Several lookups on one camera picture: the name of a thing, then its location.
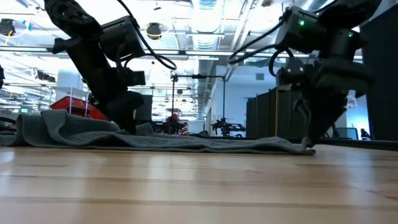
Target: wooden table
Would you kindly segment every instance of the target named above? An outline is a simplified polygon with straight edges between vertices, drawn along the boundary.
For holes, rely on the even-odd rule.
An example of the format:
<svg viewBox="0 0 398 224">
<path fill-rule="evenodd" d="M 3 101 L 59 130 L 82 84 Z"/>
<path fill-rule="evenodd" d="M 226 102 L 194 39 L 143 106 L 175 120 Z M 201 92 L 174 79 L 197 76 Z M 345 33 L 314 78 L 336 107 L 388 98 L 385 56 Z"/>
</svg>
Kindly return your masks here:
<svg viewBox="0 0 398 224">
<path fill-rule="evenodd" d="M 2 224 L 398 223 L 398 152 L 0 150 Z"/>
</svg>

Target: cloth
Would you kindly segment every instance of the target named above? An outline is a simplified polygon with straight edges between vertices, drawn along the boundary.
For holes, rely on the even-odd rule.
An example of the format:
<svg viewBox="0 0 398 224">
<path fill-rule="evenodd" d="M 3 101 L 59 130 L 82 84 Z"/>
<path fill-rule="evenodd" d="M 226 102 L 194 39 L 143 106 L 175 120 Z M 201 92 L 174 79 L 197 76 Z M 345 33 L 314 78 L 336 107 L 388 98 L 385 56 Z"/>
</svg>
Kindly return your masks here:
<svg viewBox="0 0 398 224">
<path fill-rule="evenodd" d="M 34 146 L 133 151 L 218 152 L 313 155 L 281 138 L 258 140 L 203 139 L 192 136 L 156 134 L 150 124 L 137 126 L 131 135 L 111 122 L 82 118 L 65 110 L 21 114 L 15 135 L 0 135 L 3 146 Z"/>
</svg>

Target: ceiling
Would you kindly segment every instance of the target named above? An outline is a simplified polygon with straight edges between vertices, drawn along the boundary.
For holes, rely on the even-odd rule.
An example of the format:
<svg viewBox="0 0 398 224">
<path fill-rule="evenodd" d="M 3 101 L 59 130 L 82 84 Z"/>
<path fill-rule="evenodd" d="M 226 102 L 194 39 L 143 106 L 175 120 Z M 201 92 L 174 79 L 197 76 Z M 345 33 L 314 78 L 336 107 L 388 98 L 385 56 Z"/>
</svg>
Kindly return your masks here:
<svg viewBox="0 0 398 224">
<path fill-rule="evenodd" d="M 0 35 L 0 64 L 5 69 L 5 86 L 0 95 L 0 110 L 8 110 L 9 105 L 26 105 L 26 101 L 40 102 L 34 111 L 48 108 L 50 96 L 54 98 L 50 87 L 21 86 L 20 84 L 46 84 L 32 76 L 32 69 L 43 71 L 57 78 L 58 70 L 73 67 L 66 54 L 52 55 L 45 51 L 52 47 L 56 38 L 67 39 L 68 36 L 54 26 L 43 10 L 44 0 L 1 0 L 0 19 L 14 19 L 15 37 Z M 99 1 L 77 0 L 78 3 L 100 24 L 127 15 L 117 0 Z M 330 1 L 327 0 L 186 0 L 186 1 L 152 1 L 124 0 L 137 19 L 141 32 L 149 45 L 156 50 L 212 50 L 230 52 L 263 34 L 273 27 L 282 9 L 299 5 L 314 10 Z M 152 22 L 158 22 L 162 38 L 151 40 L 146 36 L 146 29 Z M 273 42 L 275 33 L 254 44 L 258 49 Z M 177 64 L 178 75 L 225 75 L 225 56 L 170 56 Z M 129 63 L 132 70 L 143 70 L 147 85 L 150 88 L 137 87 L 132 90 L 154 96 L 153 115 L 164 119 L 167 109 L 171 108 L 172 82 L 170 70 L 155 62 L 153 58 L 135 59 Z M 259 73 L 265 68 L 239 68 L 229 82 L 256 85 L 260 82 L 248 75 Z M 266 76 L 264 82 L 274 82 Z M 189 119 L 202 118 L 210 98 L 214 79 L 193 80 L 180 78 L 176 87 L 184 89 L 176 107 Z"/>
</svg>

